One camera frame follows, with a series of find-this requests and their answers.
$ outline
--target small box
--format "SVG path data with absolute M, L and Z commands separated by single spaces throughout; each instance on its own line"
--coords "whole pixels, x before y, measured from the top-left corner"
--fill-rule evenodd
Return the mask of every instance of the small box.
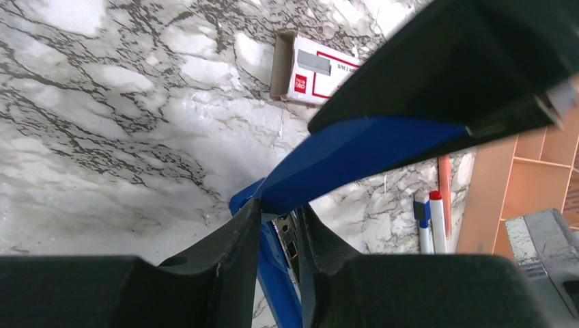
M 280 31 L 275 40 L 270 95 L 277 100 L 321 105 L 360 65 L 359 59 L 297 31 Z

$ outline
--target red marker cap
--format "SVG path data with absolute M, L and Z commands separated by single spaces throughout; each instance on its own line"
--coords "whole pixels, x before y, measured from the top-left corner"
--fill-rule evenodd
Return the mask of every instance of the red marker cap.
M 442 200 L 442 195 L 438 190 L 430 191 L 430 200 Z

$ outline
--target black plastic part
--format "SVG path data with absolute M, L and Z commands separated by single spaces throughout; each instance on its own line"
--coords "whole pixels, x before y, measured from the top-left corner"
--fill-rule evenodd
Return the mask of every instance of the black plastic part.
M 579 280 L 564 282 L 563 287 L 565 288 L 565 291 L 567 291 L 569 297 L 571 297 L 575 310 L 579 312 Z
M 405 116 L 495 133 L 452 140 L 381 172 L 551 124 L 546 90 L 579 71 L 579 1 L 435 0 L 312 118 Z
M 364 255 L 310 206 L 295 215 L 303 327 L 550 327 L 507 259 Z
M 159 267 L 134 256 L 0 258 L 0 327 L 251 327 L 261 211 L 250 200 Z

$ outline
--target orange wooden shelf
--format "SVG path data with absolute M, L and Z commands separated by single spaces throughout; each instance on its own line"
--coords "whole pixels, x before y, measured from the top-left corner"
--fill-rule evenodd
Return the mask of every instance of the orange wooden shelf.
M 479 147 L 457 253 L 513 258 L 505 220 L 556 208 L 579 230 L 579 109 L 555 126 Z

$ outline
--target blue marker cap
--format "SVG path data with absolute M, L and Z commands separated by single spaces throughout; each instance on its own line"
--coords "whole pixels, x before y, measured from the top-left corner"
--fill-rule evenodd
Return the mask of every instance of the blue marker cap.
M 430 215 L 430 198 L 427 193 L 416 193 L 414 195 L 414 218 L 418 221 L 420 228 L 428 228 Z

